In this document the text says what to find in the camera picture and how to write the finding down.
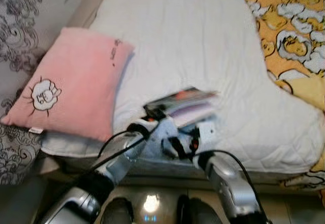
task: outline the gray floral wallpaper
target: gray floral wallpaper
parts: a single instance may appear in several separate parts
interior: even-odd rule
[[[0,0],[0,117],[8,113],[81,0]],[[0,184],[18,184],[40,137],[0,124]]]

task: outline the white bedsheet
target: white bedsheet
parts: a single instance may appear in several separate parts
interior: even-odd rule
[[[146,102],[195,86],[220,92],[218,140],[206,148],[229,150],[259,172],[306,172],[319,159],[324,115],[268,78],[244,0],[104,0],[90,28],[136,47],[117,94],[115,132],[142,116]],[[94,156],[97,146],[42,149],[60,147],[80,157]],[[160,146],[143,157],[158,160]]]

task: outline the cartoon sheep face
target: cartoon sheep face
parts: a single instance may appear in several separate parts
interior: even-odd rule
[[[46,111],[57,102],[57,97],[61,94],[61,89],[48,79],[40,81],[32,89],[31,98],[36,110]]]

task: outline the black shoe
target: black shoe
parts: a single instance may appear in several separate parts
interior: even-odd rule
[[[132,203],[125,198],[113,199],[105,208],[101,224],[132,224]]]
[[[177,224],[222,224],[222,221],[208,204],[182,195],[177,203]]]

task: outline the light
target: light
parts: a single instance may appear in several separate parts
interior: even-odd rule
[[[156,222],[157,221],[157,217],[154,215],[152,217],[148,216],[148,215],[145,215],[144,216],[144,221],[145,222],[148,222],[148,221],[153,221],[153,222]]]
[[[159,207],[159,199],[157,195],[147,195],[146,202],[143,205],[145,211],[152,213],[156,211]]]

